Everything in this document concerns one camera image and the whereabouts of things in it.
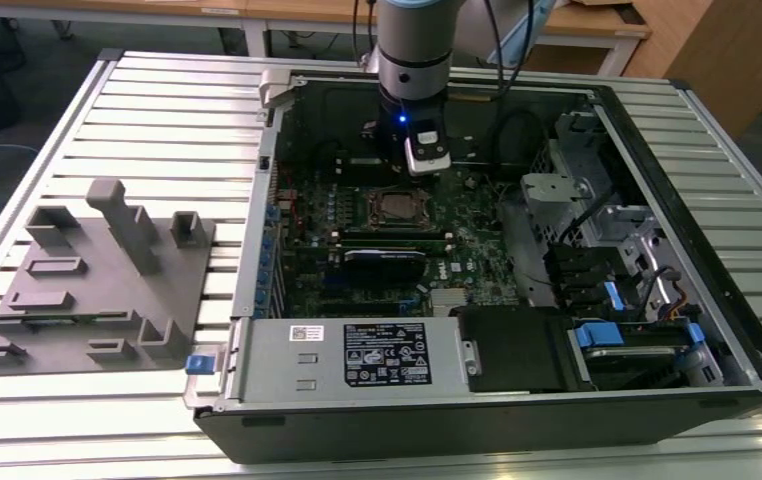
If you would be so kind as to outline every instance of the metal case frame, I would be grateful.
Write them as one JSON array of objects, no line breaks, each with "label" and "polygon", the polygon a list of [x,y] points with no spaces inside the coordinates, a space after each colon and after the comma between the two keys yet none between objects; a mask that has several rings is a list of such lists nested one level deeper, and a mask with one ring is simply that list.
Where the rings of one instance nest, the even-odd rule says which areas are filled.
[{"label": "metal case frame", "polygon": [[[304,81],[300,75],[292,72],[292,78]],[[319,72],[306,75],[323,78]],[[359,74],[348,78],[370,80]],[[726,321],[719,325],[723,335],[743,349],[739,354],[749,362],[742,366],[751,386],[548,394],[512,400],[486,397],[483,402],[467,404],[354,402],[352,407],[307,404],[256,409],[241,404],[241,359],[251,348],[252,323],[264,319],[241,315],[232,329],[229,345],[236,361],[227,365],[223,396],[213,407],[195,412],[196,424],[233,461],[355,460],[654,443],[713,420],[762,410],[762,324],[618,96],[604,85],[516,84],[516,88],[544,87],[590,92],[595,111],[651,197],[668,238],[677,239],[687,273]],[[251,208],[256,215],[263,211],[259,204]],[[247,295],[247,285],[239,278],[236,299]]]}]

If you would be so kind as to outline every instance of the white sticker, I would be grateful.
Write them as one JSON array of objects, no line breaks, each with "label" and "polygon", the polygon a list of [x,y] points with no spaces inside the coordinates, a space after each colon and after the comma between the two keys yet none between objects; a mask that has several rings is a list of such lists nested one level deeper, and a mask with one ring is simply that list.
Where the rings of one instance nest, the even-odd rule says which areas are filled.
[{"label": "white sticker", "polygon": [[323,325],[292,325],[288,339],[292,342],[323,342],[324,326]]},{"label": "white sticker", "polygon": [[203,13],[213,13],[216,15],[239,15],[240,12],[233,8],[203,8]]}]

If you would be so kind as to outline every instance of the warning label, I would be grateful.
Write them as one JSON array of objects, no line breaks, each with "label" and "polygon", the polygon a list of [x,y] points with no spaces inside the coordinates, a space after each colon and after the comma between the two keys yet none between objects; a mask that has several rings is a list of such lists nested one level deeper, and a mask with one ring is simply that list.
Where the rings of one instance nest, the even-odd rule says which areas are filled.
[{"label": "warning label", "polygon": [[428,385],[424,323],[346,325],[344,381],[351,387]]}]

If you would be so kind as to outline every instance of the wooden table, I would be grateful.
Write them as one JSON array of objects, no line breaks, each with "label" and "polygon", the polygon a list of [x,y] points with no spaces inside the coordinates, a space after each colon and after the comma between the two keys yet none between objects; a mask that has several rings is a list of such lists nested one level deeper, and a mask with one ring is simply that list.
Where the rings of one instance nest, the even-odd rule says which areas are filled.
[{"label": "wooden table", "polygon": [[0,0],[0,17],[241,28],[248,0]]},{"label": "wooden table", "polygon": [[[352,0],[248,0],[244,24],[250,24],[250,55],[268,56],[264,41],[254,41],[251,37],[258,35],[263,38],[264,32],[270,30],[351,33],[352,21]],[[362,5],[358,16],[360,32],[364,32],[367,21],[368,7]],[[599,60],[598,69],[586,73],[618,76],[623,73],[640,40],[650,34],[647,25],[626,23],[614,8],[570,4],[552,12],[538,44],[607,51]],[[560,55],[560,51],[555,50],[550,55]],[[543,63],[543,69],[554,70],[548,62]]]},{"label": "wooden table", "polygon": [[[199,0],[191,2],[145,2],[144,0],[0,0],[0,17],[40,18],[111,23],[184,25],[241,28],[247,33],[250,55],[270,56],[272,30],[351,33],[352,0]],[[368,7],[360,7],[358,33],[367,33]],[[646,25],[631,25],[608,7],[567,5],[552,12],[532,64],[550,61],[540,68],[560,71],[559,63],[575,54],[570,48],[607,52],[586,73],[616,76],[638,47],[650,36]],[[564,49],[538,55],[548,49]]]}]

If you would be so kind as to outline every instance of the blue latch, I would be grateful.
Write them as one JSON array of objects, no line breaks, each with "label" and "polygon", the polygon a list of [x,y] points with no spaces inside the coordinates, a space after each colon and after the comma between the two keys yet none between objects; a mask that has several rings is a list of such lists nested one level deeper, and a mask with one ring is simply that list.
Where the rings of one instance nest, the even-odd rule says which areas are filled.
[{"label": "blue latch", "polygon": [[274,205],[268,205],[267,209],[267,216],[266,216],[266,223],[268,225],[276,224],[280,221],[280,211]]},{"label": "blue latch", "polygon": [[184,372],[188,375],[213,375],[215,361],[212,355],[189,355],[184,363]]},{"label": "blue latch", "polygon": [[691,337],[693,344],[703,343],[706,341],[706,335],[703,334],[703,329],[697,323],[689,324],[689,336]]},{"label": "blue latch", "polygon": [[606,282],[606,291],[611,297],[611,305],[615,307],[615,310],[626,310],[626,305],[623,304],[623,299],[620,298],[620,292],[618,291],[615,282]]},{"label": "blue latch", "polygon": [[582,348],[623,345],[623,335],[614,322],[588,322],[575,332]]},{"label": "blue latch", "polygon": [[256,285],[259,285],[260,287],[266,287],[270,281],[271,281],[271,272],[259,272],[259,280],[256,281]]}]

